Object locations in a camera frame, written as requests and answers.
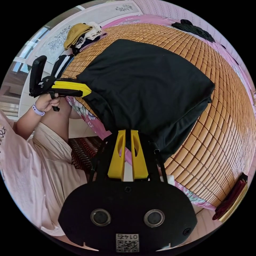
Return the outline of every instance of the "camera lens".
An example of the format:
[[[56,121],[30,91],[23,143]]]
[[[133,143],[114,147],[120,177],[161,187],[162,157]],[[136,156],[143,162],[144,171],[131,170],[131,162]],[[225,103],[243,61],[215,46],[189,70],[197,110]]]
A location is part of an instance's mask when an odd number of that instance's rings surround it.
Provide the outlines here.
[[[111,216],[104,209],[96,209],[91,213],[91,220],[97,226],[106,226],[110,223]]]
[[[164,222],[164,219],[164,213],[157,209],[148,211],[144,216],[144,222],[149,227],[160,226]]]

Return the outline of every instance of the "yellow cloth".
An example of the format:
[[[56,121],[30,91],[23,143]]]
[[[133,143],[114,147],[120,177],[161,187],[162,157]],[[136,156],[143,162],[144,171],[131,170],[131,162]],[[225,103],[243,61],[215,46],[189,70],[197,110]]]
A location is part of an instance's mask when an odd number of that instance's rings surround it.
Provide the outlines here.
[[[68,32],[67,34],[67,39],[64,42],[64,48],[65,51],[71,46],[74,45],[77,40],[79,39],[79,37],[84,34],[89,32],[90,30],[92,30],[92,26],[88,26],[86,24],[83,23],[78,23],[75,24]]]

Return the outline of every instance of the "screw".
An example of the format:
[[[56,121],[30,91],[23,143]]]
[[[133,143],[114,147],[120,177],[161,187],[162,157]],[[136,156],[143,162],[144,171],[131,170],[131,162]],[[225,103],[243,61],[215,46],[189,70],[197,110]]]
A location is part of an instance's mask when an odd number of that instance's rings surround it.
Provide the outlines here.
[[[187,228],[183,231],[183,235],[189,235],[191,232],[191,228]]]
[[[130,193],[131,192],[131,187],[125,187],[125,192]]]

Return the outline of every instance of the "striped rug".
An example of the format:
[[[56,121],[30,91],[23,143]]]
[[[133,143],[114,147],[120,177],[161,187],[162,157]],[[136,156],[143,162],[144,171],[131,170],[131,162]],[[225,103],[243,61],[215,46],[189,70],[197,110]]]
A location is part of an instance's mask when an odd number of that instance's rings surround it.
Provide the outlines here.
[[[83,170],[87,179],[91,171],[91,159],[96,155],[102,140],[98,136],[69,139],[72,148],[72,164],[76,169]]]

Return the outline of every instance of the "pink shirt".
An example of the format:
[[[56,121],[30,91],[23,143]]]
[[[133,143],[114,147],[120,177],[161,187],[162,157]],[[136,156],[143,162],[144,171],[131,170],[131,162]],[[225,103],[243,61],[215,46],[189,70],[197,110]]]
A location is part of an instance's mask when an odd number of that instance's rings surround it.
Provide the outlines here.
[[[14,122],[0,110],[0,171],[5,185],[21,212],[38,228],[54,230],[47,203],[49,179],[32,140],[13,131]]]

